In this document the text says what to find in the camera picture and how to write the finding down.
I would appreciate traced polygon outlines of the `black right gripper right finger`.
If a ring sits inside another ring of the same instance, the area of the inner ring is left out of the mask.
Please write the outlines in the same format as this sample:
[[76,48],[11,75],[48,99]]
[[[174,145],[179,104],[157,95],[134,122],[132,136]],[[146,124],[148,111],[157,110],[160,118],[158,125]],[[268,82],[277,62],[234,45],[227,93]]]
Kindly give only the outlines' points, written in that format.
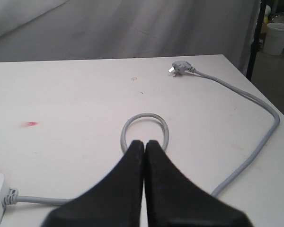
[[160,144],[145,150],[145,196],[150,227],[249,227],[247,215],[209,195],[184,176]]

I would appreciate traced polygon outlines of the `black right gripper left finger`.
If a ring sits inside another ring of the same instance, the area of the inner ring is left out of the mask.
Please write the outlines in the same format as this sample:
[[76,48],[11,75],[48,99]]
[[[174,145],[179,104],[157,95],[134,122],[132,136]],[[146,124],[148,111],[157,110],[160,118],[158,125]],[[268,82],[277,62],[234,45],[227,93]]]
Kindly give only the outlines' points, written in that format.
[[144,144],[132,141],[99,183],[52,210],[45,227],[138,227],[144,178]]

